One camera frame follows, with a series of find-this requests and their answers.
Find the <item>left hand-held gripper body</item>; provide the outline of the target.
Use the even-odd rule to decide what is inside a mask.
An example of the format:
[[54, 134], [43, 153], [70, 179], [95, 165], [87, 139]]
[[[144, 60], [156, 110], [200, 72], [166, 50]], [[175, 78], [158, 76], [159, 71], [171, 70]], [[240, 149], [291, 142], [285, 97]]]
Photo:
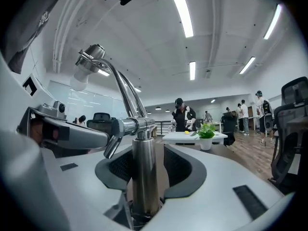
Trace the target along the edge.
[[[23, 153], [47, 148], [53, 153], [66, 153], [67, 149], [47, 143], [56, 140], [58, 130], [43, 118], [65, 120], [65, 104], [56, 100], [38, 78], [30, 74], [23, 83], [18, 82], [5, 60], [0, 60], [0, 151]], [[43, 140], [38, 145], [30, 137], [32, 119], [43, 122]]]

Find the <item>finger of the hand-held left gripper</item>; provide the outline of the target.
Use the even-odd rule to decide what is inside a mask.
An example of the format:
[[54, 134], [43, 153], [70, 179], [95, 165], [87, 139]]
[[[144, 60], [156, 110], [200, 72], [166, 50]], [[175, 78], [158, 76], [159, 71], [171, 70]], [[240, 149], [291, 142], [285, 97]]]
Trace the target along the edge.
[[49, 117], [43, 118], [43, 121], [58, 130], [56, 140], [44, 139], [44, 141], [64, 149], [98, 149], [105, 147], [109, 142], [109, 136], [104, 132]]

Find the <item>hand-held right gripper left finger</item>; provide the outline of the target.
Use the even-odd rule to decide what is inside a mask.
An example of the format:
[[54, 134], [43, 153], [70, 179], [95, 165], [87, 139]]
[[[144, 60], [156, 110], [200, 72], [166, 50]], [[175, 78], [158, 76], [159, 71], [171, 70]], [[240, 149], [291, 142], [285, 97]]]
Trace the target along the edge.
[[53, 191], [59, 200], [72, 231], [127, 231], [105, 213], [120, 203], [122, 192], [107, 188], [96, 176], [95, 167], [103, 153], [55, 158], [42, 149]]

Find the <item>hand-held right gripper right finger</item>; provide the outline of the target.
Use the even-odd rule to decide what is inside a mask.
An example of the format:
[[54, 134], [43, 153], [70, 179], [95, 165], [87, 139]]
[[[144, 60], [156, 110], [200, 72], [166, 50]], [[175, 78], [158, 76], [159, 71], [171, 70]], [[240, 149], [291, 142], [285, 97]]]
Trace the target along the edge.
[[[198, 159], [207, 170], [205, 182], [187, 198], [168, 199], [149, 222], [151, 231], [267, 231], [290, 204], [283, 196], [239, 163], [195, 149], [172, 148]], [[253, 220], [234, 188], [246, 185], [267, 207]]]

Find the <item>person's left hand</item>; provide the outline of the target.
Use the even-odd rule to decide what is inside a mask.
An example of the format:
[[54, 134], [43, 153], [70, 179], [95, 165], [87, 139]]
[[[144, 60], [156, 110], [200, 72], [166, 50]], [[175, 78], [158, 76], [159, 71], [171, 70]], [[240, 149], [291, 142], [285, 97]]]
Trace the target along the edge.
[[43, 122], [41, 120], [32, 119], [30, 122], [30, 137], [33, 139], [38, 145], [42, 143], [43, 140]]

